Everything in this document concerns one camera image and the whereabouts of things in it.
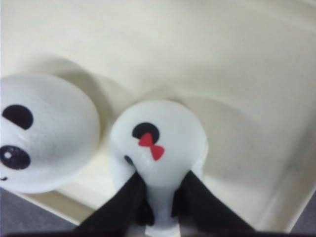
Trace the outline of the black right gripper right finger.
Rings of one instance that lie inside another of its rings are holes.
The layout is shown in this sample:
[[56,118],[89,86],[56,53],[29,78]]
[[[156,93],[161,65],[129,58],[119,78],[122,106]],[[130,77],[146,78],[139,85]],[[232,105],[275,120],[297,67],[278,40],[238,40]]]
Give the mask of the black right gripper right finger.
[[171,217],[180,227],[194,227],[202,233],[254,232],[254,228],[220,201],[189,171],[173,196]]

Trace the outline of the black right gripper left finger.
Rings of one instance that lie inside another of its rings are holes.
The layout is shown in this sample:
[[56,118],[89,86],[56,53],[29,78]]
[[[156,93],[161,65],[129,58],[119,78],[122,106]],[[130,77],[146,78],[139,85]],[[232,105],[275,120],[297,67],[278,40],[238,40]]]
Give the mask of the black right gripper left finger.
[[155,216],[147,201],[147,185],[135,172],[119,191],[82,221],[74,233],[83,237],[141,236]]

